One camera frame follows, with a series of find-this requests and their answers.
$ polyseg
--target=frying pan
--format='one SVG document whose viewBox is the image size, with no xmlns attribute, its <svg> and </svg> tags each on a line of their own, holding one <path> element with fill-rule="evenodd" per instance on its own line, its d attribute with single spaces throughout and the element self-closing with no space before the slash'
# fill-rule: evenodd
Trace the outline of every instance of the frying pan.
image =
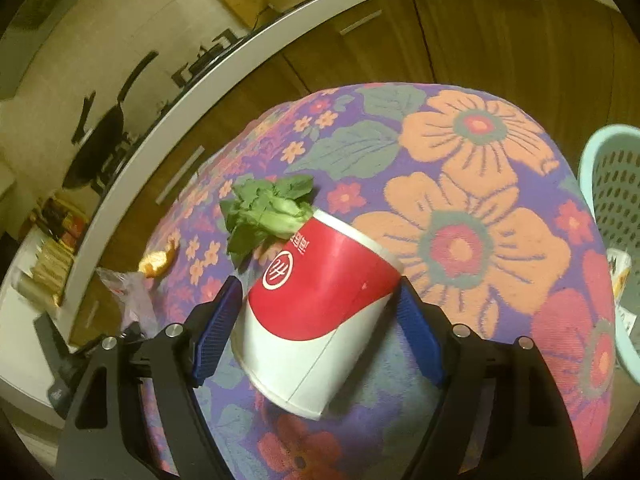
<svg viewBox="0 0 640 480">
<path fill-rule="evenodd" d="M 73 137 L 71 137 L 73 144 L 77 144 L 82 140 L 82 145 L 66 172 L 62 187 L 77 189 L 89 184 L 96 177 L 107 158 L 122 142 L 124 138 L 122 102 L 127 97 L 127 93 L 134 81 L 156 56 L 158 56 L 158 53 L 152 50 L 138 63 L 120 89 L 116 104 L 102 116 L 93 131 L 88 134 L 84 131 L 84 124 L 94 103 L 95 91 L 89 97 L 84 98 L 80 121 Z"/>
</svg>

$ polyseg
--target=food package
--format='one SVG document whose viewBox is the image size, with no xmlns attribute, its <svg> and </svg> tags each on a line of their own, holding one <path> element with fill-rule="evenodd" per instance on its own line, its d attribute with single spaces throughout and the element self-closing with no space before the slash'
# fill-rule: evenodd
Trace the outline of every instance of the food package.
<svg viewBox="0 0 640 480">
<path fill-rule="evenodd" d="M 123 330 L 137 321 L 148 338 L 158 334 L 158 320 L 142 272 L 116 272 L 101 267 L 95 272 L 120 305 Z"/>
<path fill-rule="evenodd" d="M 626 280 L 631 272 L 631 256 L 620 249 L 609 248 L 607 249 L 607 261 L 609 262 L 609 273 L 611 275 L 611 286 L 613 288 L 613 300 L 616 305 L 616 313 L 622 319 L 626 333 L 631 335 L 637 316 L 620 305 L 620 299 L 625 291 Z"/>
</svg>

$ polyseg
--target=table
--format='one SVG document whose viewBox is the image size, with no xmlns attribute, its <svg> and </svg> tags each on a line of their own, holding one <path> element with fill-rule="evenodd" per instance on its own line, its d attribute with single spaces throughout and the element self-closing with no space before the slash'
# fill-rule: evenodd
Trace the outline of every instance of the table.
<svg viewBox="0 0 640 480">
<path fill-rule="evenodd" d="M 484 338 L 530 335 L 564 398 L 585 466 L 610 408 L 615 362 L 605 248 L 555 144 L 519 108 L 452 86 L 326 89 L 267 111 L 201 168 L 149 250 L 180 240 L 154 291 L 160 322 L 182 322 L 233 271 L 218 201 L 243 179 L 312 174 L 314 205 L 393 251 L 423 300 Z M 253 254 L 250 282 L 278 245 Z M 196 397 L 237 479 L 400 478 L 439 391 L 383 319 L 330 412 L 303 420 L 272 405 L 229 347 Z M 153 393 L 145 411 L 163 468 L 174 470 Z M 466 466 L 477 463 L 481 436 Z"/>
</svg>

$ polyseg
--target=white countertop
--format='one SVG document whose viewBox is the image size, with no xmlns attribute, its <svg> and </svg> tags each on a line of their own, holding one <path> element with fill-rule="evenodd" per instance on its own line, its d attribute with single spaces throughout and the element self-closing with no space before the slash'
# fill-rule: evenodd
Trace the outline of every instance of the white countertop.
<svg viewBox="0 0 640 480">
<path fill-rule="evenodd" d="M 255 34 L 210 70 L 156 124 L 118 176 L 86 232 L 67 281 L 65 300 L 58 319 L 60 332 L 67 340 L 84 292 L 111 235 L 140 189 L 173 147 L 220 98 L 265 60 L 325 20 L 364 1 L 366 0 L 313 0 L 299 7 Z M 616 9 L 612 0 L 597 1 Z M 18 320 L 12 321 L 12 325 L 17 323 Z M 30 328 L 34 332 L 31 321 L 28 325 L 24 330 L 28 331 Z M 18 373 L 20 370 L 13 370 L 14 388 L 23 391 L 29 399 L 49 406 L 46 399 L 46 389 L 50 385 L 49 369 L 39 346 L 36 349 L 21 349 L 33 344 L 32 336 L 24 338 L 24 342 L 15 347 L 20 355 L 20 366 L 14 368 L 22 368 L 22 375 Z M 5 376 L 2 367 L 12 366 L 6 361 L 7 359 L 0 362 L 0 377 Z"/>
<path fill-rule="evenodd" d="M 29 272 L 44 234 L 33 228 L 0 287 L 0 396 L 24 412 L 61 428 L 64 421 L 47 400 L 53 375 L 40 349 L 33 321 L 41 314 L 11 286 L 15 268 Z"/>
</svg>

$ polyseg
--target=paper cup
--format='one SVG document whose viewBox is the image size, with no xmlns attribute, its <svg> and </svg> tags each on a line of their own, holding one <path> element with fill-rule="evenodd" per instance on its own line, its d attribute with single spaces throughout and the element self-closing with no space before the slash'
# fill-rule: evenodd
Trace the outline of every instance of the paper cup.
<svg viewBox="0 0 640 480">
<path fill-rule="evenodd" d="M 231 346 L 254 386 L 318 419 L 364 350 L 402 263 L 317 210 L 249 291 Z"/>
</svg>

